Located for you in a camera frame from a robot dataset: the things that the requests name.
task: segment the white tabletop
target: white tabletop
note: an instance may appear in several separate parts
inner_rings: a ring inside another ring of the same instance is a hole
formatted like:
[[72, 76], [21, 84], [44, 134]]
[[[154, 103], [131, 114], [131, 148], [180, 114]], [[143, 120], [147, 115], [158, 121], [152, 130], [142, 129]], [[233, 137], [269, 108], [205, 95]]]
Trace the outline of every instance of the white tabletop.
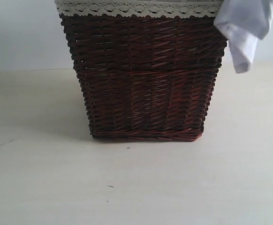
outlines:
[[273, 64], [222, 68], [194, 143], [89, 136], [74, 72], [0, 72], [0, 225], [273, 225]]

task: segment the wicker basket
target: wicker basket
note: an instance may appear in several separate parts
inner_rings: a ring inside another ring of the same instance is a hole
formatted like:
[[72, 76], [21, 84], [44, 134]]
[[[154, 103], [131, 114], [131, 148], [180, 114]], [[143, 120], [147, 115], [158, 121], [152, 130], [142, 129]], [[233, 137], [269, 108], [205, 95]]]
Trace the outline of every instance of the wicker basket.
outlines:
[[94, 138], [202, 135], [227, 45], [214, 18], [60, 18]]

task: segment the white lace edging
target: white lace edging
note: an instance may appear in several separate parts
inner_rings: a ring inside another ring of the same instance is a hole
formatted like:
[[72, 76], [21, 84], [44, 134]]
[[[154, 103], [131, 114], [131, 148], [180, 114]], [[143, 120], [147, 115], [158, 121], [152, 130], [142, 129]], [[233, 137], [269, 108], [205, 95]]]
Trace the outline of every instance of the white lace edging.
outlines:
[[223, 0], [55, 0], [59, 14], [68, 16], [107, 14], [159, 18], [216, 17]]

